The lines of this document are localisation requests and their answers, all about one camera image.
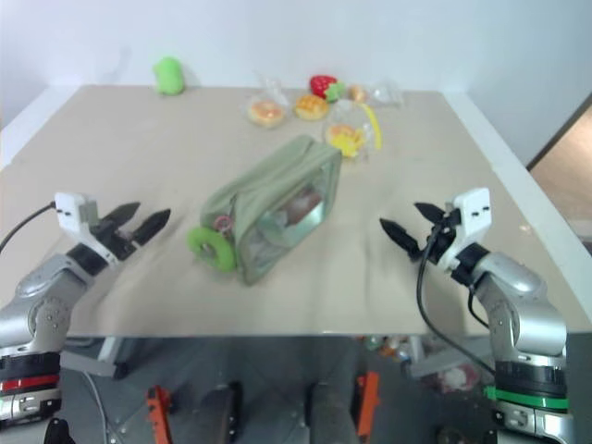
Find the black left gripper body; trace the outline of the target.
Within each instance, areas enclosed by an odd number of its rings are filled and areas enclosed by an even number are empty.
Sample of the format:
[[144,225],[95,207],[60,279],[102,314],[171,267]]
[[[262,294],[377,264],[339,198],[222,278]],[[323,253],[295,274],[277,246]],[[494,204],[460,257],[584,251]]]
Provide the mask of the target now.
[[118,225],[111,219],[101,220],[91,228],[91,233],[118,261],[125,261],[136,252],[136,247],[119,232]]

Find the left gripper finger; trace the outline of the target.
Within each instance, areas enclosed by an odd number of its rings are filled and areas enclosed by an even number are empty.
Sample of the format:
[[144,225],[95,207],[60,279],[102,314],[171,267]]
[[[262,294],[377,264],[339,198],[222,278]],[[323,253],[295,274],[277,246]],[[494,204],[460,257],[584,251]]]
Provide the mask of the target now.
[[165,209],[150,215],[132,232],[132,241],[147,243],[166,226],[170,213],[169,209]]
[[141,204],[139,202],[124,203],[119,205],[106,216],[106,220],[110,222],[115,228],[119,228],[134,217],[140,205]]

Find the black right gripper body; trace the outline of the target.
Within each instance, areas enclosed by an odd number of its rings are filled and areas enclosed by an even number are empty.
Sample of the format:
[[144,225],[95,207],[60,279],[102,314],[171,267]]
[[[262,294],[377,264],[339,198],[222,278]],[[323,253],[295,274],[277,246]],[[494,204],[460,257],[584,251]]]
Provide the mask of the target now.
[[439,224],[432,227],[432,234],[435,234],[435,240],[429,250],[428,260],[436,265],[441,256],[449,249],[456,237],[456,227],[461,224],[461,212],[451,210],[445,212],[445,217]]

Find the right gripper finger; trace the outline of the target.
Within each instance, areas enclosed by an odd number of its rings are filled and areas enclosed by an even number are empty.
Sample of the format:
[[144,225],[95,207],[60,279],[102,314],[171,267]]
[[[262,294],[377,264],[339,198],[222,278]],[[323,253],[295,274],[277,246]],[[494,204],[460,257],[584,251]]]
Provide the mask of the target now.
[[419,246],[417,240],[410,236],[407,231],[398,223],[385,218],[379,219],[380,226],[387,236],[402,248],[409,257],[419,256]]
[[445,217],[445,211],[432,203],[415,203],[415,208],[426,220],[436,225]]

